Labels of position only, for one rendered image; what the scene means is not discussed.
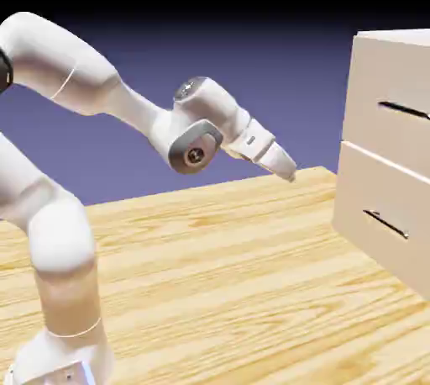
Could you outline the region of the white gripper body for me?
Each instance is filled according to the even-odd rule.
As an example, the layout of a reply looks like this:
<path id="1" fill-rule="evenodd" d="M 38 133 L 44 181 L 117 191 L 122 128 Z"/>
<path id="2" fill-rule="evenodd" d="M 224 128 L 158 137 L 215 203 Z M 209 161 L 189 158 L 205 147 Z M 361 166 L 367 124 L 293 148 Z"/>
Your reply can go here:
<path id="1" fill-rule="evenodd" d="M 295 181 L 296 163 L 276 141 L 269 146 L 257 164 L 288 182 Z"/>

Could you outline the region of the beige cabinet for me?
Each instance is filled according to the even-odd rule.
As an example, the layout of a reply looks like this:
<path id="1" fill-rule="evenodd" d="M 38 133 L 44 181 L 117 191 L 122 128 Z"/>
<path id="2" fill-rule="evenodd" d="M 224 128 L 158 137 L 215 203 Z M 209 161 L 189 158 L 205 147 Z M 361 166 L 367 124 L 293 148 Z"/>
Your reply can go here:
<path id="1" fill-rule="evenodd" d="M 333 227 L 430 301 L 430 29 L 354 36 Z"/>

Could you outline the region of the beige drawer front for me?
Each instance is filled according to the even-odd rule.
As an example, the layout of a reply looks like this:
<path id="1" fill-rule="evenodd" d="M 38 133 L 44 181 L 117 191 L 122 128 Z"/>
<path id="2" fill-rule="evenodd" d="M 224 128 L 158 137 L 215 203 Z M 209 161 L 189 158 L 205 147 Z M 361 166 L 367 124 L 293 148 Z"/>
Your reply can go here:
<path id="1" fill-rule="evenodd" d="M 364 209 L 380 212 L 407 231 L 409 239 L 404 240 Z M 430 179 L 344 141 L 333 227 L 430 301 Z"/>
<path id="2" fill-rule="evenodd" d="M 356 34 L 342 134 L 344 140 L 430 178 L 430 120 L 380 107 L 379 101 L 430 113 L 430 29 Z"/>

